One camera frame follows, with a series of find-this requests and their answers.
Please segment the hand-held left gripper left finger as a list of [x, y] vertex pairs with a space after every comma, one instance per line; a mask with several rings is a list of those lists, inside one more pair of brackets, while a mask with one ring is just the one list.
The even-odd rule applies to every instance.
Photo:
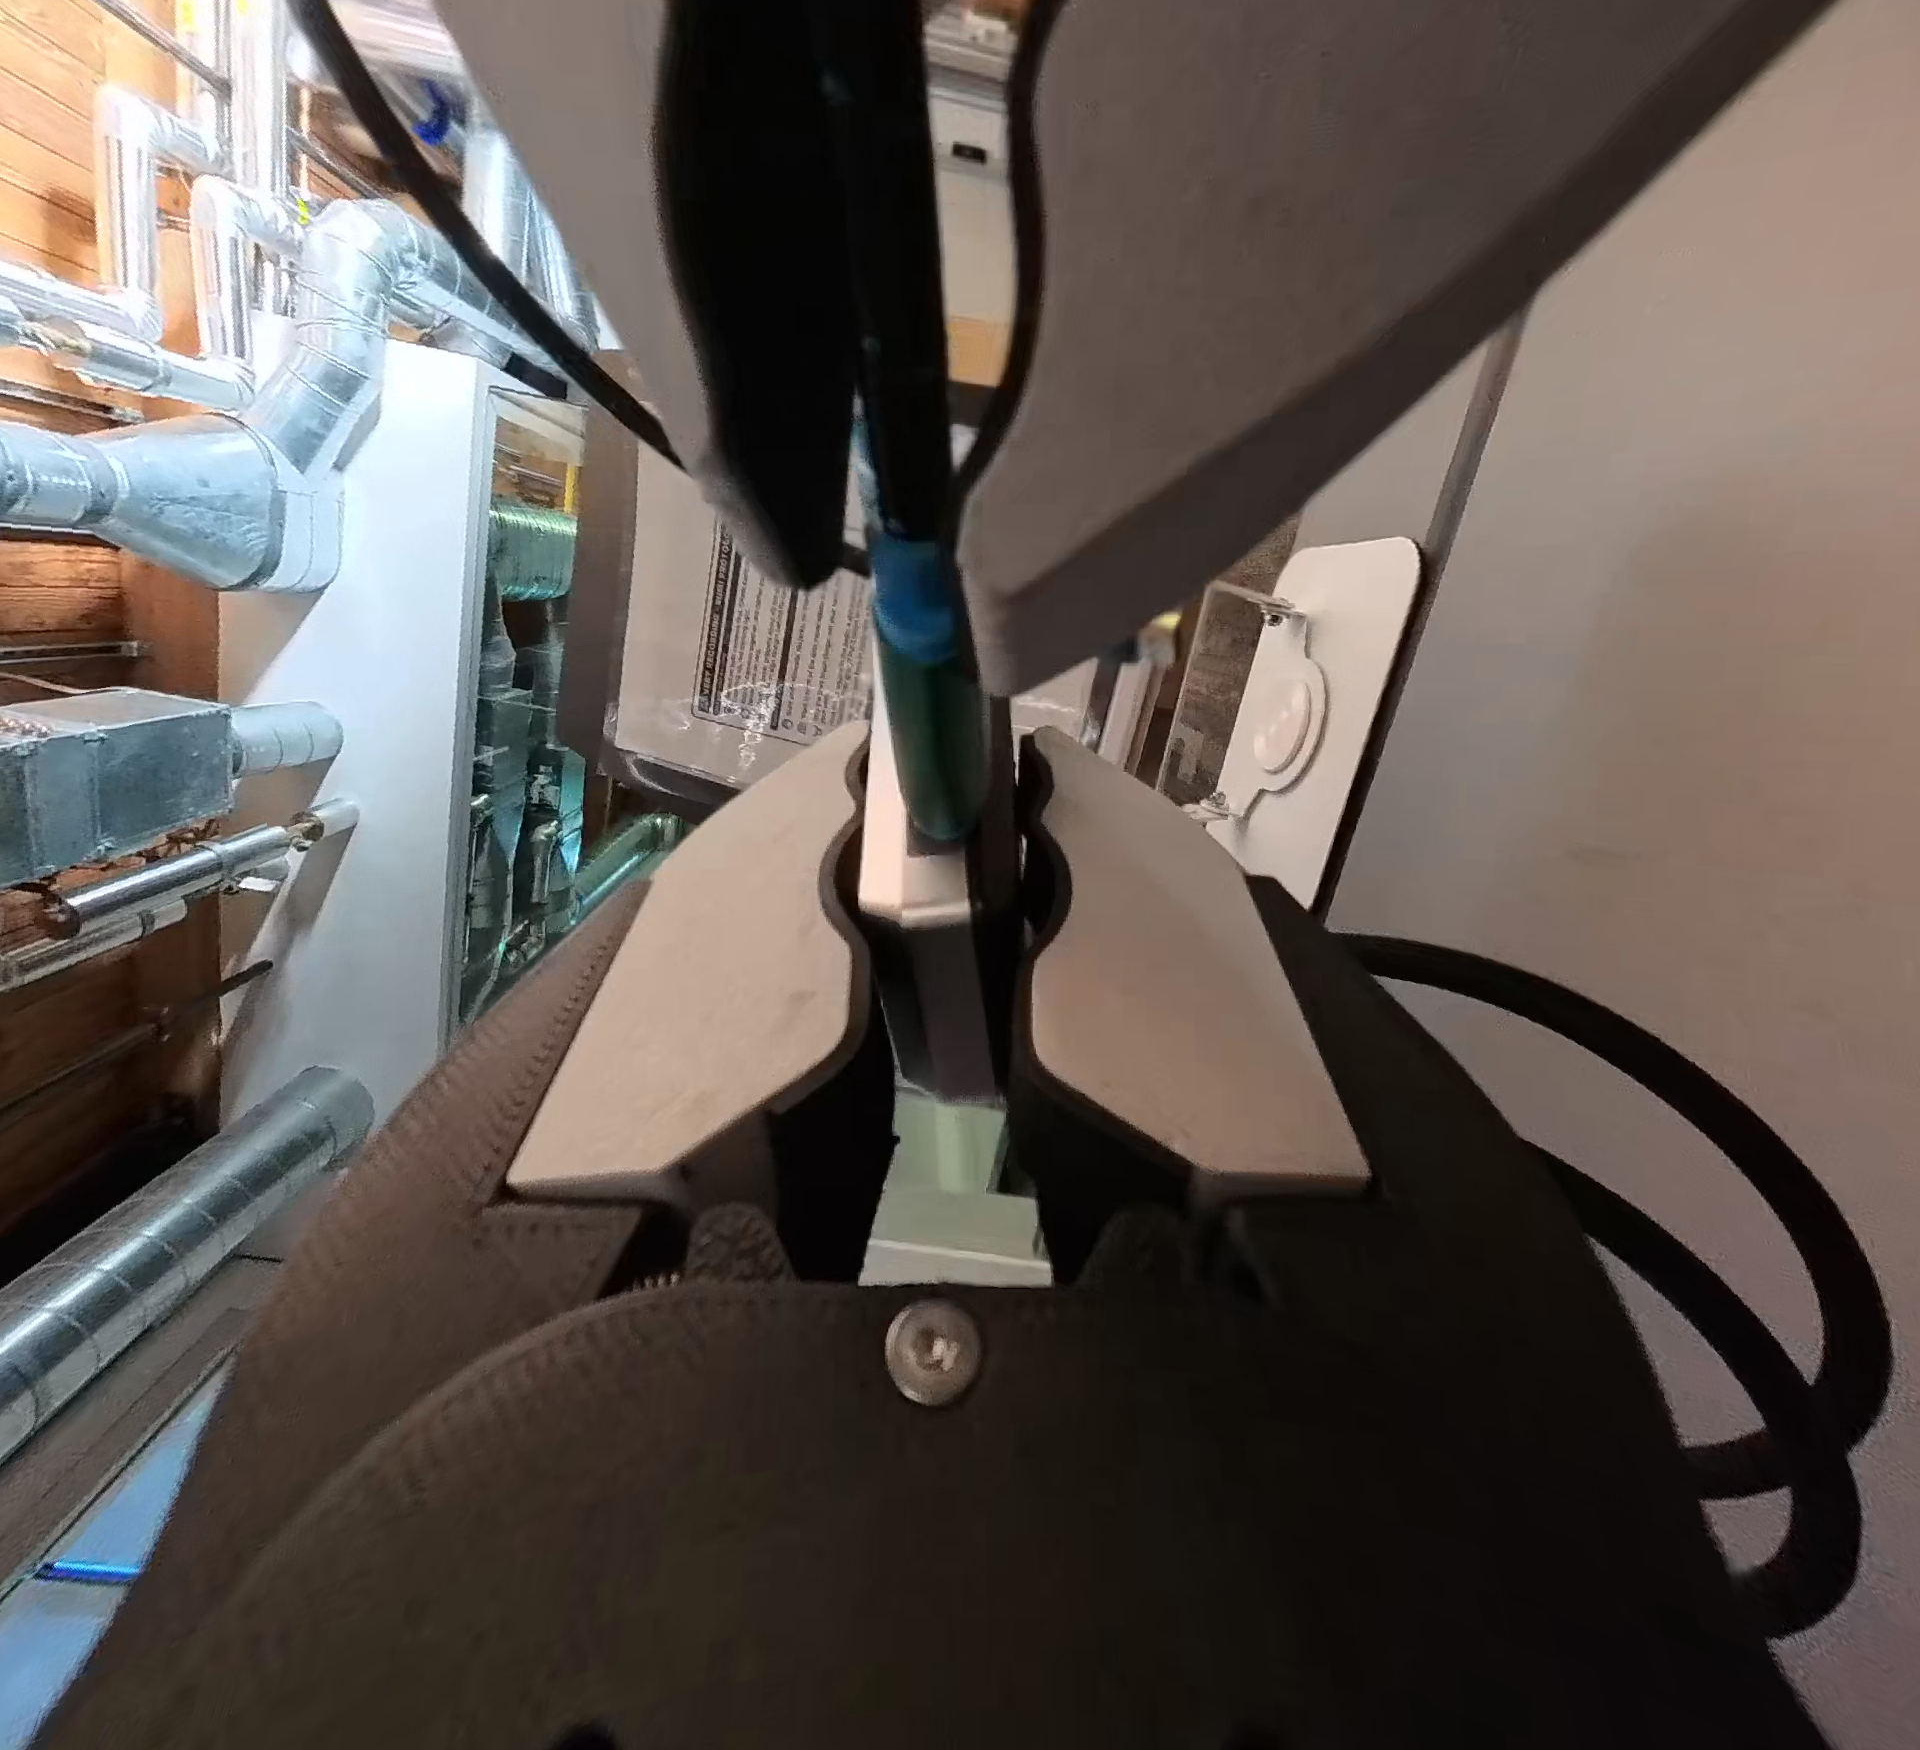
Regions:
[[867, 738], [828, 733], [669, 854], [508, 1165], [516, 1200], [780, 1200], [778, 1119], [847, 1068], [872, 1017], [835, 882]]

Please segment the silver hdmi adapter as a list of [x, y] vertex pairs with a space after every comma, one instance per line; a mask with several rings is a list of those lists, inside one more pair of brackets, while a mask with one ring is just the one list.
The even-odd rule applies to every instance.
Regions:
[[936, 846], [907, 816], [890, 713], [875, 697], [855, 901], [900, 1075], [915, 1092], [973, 1106], [1004, 1095], [1019, 872], [1007, 721], [988, 716], [979, 825], [965, 844]]

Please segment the metal duct box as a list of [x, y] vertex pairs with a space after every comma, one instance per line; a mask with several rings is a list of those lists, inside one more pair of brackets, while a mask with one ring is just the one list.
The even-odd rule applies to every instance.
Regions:
[[254, 775], [333, 761], [320, 703], [235, 708], [146, 687], [67, 692], [3, 709], [3, 885], [105, 866], [227, 815]]

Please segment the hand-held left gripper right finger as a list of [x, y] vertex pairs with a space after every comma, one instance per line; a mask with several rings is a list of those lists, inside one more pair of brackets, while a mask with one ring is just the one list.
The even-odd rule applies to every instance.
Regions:
[[1195, 1203], [1360, 1195], [1373, 1172], [1236, 860], [1060, 731], [1022, 742], [1029, 842], [1065, 878], [1026, 980], [1038, 1079]]

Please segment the silver ventilation ducts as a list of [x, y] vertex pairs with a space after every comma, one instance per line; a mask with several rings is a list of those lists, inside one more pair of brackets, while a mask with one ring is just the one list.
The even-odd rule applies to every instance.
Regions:
[[83, 528], [211, 592], [320, 594], [391, 326], [550, 362], [401, 205], [305, 214], [237, 184], [215, 132], [119, 84], [96, 93], [94, 178], [107, 280], [7, 261], [4, 347], [189, 412], [80, 437], [7, 423], [4, 521]]

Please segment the black hdmi cable green plugs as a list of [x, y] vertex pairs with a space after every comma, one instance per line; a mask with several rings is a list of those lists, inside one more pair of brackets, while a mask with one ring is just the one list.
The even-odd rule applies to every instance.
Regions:
[[[909, 826], [962, 844], [988, 799], [988, 709], [962, 656], [965, 612], [938, 543], [952, 479], [947, 337], [928, 119], [922, 0], [668, 0], [666, 263], [691, 315], [717, 437], [748, 513], [803, 577], [824, 574], [824, 528], [799, 493], [799, 447], [760, 437], [758, 408], [827, 413], [824, 454], [863, 447], [866, 561], [877, 680]], [[775, 371], [748, 302], [746, 256], [775, 254], [751, 208], [770, 169], [824, 253], [800, 256], [827, 288], [821, 366]]]

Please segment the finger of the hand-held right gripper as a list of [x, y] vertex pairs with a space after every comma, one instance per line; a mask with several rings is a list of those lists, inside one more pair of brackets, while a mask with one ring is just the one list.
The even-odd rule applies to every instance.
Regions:
[[432, 0], [672, 455], [769, 577], [844, 559], [852, 301], [795, 0]]
[[983, 685], [1226, 571], [1836, 0], [1034, 0], [962, 476]]

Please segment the instruction sign on stand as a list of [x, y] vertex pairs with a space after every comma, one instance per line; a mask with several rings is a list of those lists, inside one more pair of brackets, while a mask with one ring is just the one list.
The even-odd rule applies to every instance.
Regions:
[[[565, 716], [602, 762], [681, 803], [718, 803], [872, 702], [872, 586], [764, 579], [688, 481], [611, 417], [586, 425], [582, 547]], [[1260, 615], [1212, 793], [1170, 776], [1242, 869], [1315, 911], [1360, 800], [1388, 681], [1423, 586], [1413, 540], [1291, 556]]]

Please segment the silver duct pipe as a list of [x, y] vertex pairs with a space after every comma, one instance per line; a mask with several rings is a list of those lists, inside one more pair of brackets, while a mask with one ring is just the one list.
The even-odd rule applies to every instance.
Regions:
[[8, 1283], [3, 1456], [42, 1433], [254, 1233], [341, 1167], [372, 1121], [372, 1094], [357, 1079], [306, 1068]]

